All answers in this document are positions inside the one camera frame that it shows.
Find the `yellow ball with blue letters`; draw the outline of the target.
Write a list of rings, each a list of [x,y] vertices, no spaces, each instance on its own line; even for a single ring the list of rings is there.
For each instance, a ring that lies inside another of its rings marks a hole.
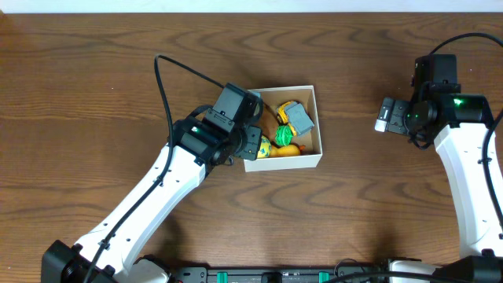
[[[271,149],[272,145],[270,143],[270,140],[266,136],[262,135],[257,158],[268,158],[270,156]]]

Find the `green plastic wheel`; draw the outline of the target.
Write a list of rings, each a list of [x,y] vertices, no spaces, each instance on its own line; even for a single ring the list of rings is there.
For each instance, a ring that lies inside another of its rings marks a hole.
[[[275,143],[279,146],[290,145],[294,137],[294,133],[290,126],[282,125],[276,129]]]

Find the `orange toy duck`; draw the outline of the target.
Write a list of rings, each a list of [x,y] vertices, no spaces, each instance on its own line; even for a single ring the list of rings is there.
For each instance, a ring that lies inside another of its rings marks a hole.
[[[276,157],[300,156],[304,149],[305,149],[304,145],[298,146],[291,144],[279,148],[272,145],[269,157],[276,158]]]

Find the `yellow grey toy truck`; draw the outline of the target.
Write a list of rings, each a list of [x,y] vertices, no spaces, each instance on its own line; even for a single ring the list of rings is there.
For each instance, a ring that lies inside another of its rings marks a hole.
[[[302,104],[298,101],[287,101],[277,108],[277,118],[280,124],[290,128],[292,134],[301,137],[314,127]]]

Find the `brown plush toy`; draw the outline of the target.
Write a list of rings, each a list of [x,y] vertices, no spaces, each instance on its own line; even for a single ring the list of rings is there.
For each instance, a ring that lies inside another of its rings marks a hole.
[[[277,128],[280,126],[276,112],[266,103],[263,103],[263,113],[258,122],[263,135],[271,142],[275,141]]]

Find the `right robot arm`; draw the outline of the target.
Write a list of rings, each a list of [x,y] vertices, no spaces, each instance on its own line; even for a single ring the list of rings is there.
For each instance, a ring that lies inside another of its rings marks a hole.
[[[408,101],[386,97],[375,129],[406,136],[419,149],[435,148],[445,168],[460,235],[460,258],[445,266],[391,259],[390,282],[441,277],[468,282],[502,280],[502,174],[495,149],[495,121],[487,99],[463,94],[453,54],[415,60]]]

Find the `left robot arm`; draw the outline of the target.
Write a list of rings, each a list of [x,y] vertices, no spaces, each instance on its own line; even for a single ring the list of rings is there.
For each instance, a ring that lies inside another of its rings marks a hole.
[[[263,113],[256,91],[228,83],[214,105],[177,121],[169,142],[119,205],[73,246],[54,241],[42,256],[43,282],[168,282],[157,260],[139,253],[174,207],[212,169],[232,158],[255,160]]]

